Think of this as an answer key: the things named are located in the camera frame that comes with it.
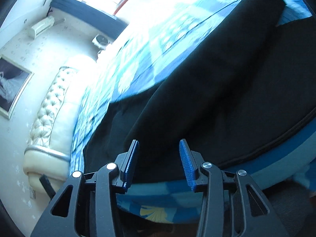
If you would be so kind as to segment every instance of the blue curtain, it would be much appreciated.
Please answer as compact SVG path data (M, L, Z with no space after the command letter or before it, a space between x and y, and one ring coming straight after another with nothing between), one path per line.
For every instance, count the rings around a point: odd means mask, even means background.
M52 0L51 7L77 17L114 40L127 27L127 23L119 18L106 14L77 0Z

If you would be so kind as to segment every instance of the picture frame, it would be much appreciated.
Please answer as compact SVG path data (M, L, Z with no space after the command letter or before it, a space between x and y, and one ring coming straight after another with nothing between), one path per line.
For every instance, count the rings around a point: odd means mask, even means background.
M10 119L28 82L34 75L12 59L0 54L0 114Z

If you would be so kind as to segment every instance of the black garment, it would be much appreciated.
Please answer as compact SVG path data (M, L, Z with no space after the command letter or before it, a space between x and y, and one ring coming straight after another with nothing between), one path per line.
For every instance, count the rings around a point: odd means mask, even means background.
M165 81L110 104L84 150L86 172L114 161L137 139L134 182L183 179L182 138L223 168L306 125L316 106L315 22L276 28L284 5L242 0Z

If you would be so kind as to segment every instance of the blue bedsheet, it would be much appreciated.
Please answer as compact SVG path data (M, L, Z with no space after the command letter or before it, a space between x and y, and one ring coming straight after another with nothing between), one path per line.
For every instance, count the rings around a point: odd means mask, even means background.
M214 30L233 10L240 0L155 0L144 15L132 22L113 43L102 52L98 68L87 88L78 121L74 129L70 174L84 170L83 148L106 114L110 102L140 93L168 75ZM310 17L302 0L284 0L286 7L279 24ZM304 143L316 131L311 122L309 135L304 135L290 149L277 147L283 152L271 151L273 158L262 158L242 166L250 170L257 183L266 188L276 181L289 177L267 177L267 170L278 163L288 163L286 158L300 153ZM302 169L316 158L310 152L305 164L297 164L292 174L299 170L295 180L306 182L311 166ZM190 192L186 181L132 185L126 195L118 195L120 208L155 222L184 223L199 218L201 194Z

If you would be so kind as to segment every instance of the bed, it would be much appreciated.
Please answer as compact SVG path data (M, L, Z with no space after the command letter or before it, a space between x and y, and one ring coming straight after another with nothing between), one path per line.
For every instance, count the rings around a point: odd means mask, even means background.
M132 22L102 51L93 79L83 94L75 123L69 174L84 171L83 149L111 102L140 93L167 78L199 43L233 10L240 0L155 0L147 13ZM284 0L278 24L311 16L302 0ZM316 120L298 134L242 167L264 189L292 177L311 191L316 151ZM237 167L227 170L235 172ZM118 195L125 211L160 223L199 219L202 196L192 193L185 180L134 184Z

